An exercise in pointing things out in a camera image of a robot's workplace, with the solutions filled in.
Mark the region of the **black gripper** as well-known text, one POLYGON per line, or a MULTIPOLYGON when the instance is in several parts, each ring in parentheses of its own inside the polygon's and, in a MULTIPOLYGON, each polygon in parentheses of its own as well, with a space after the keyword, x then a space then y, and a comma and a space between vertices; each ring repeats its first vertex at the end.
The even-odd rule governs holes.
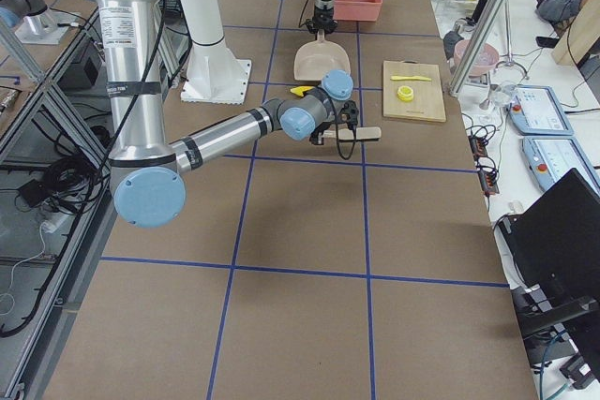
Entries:
POLYGON ((321 133, 328 130, 331 126, 335 130, 339 128, 355 130, 358 127, 359 110, 353 100, 346 100, 342 103, 335 102, 334 106, 336 107, 336 111, 310 134, 309 141, 311 143, 323 143, 321 133))
POLYGON ((311 34, 317 34, 319 31, 325 34, 334 33, 338 27, 338 22, 334 19, 334 10, 314 7, 313 16, 305 21, 305 27, 311 34))

